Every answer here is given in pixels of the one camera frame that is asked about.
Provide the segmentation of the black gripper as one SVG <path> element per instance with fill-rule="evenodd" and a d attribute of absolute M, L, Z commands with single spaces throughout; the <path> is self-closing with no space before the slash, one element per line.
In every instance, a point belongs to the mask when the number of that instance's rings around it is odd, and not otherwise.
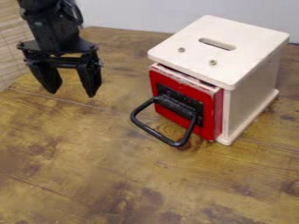
<path fill-rule="evenodd" d="M 83 15 L 77 4 L 21 4 L 34 40 L 19 44 L 25 62 L 46 90 L 62 86 L 58 67 L 78 69 L 82 85 L 93 98 L 102 85 L 98 47 L 81 37 Z"/>

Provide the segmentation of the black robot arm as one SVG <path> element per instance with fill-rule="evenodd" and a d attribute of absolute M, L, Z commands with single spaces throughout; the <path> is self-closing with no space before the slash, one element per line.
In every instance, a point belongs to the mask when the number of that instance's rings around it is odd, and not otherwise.
<path fill-rule="evenodd" d="M 87 95 L 102 85 L 98 46 L 81 37 L 85 19 L 75 0 L 18 0 L 21 16 L 34 40 L 21 42 L 25 62 L 46 90 L 55 94 L 62 86 L 59 68 L 75 69 Z"/>

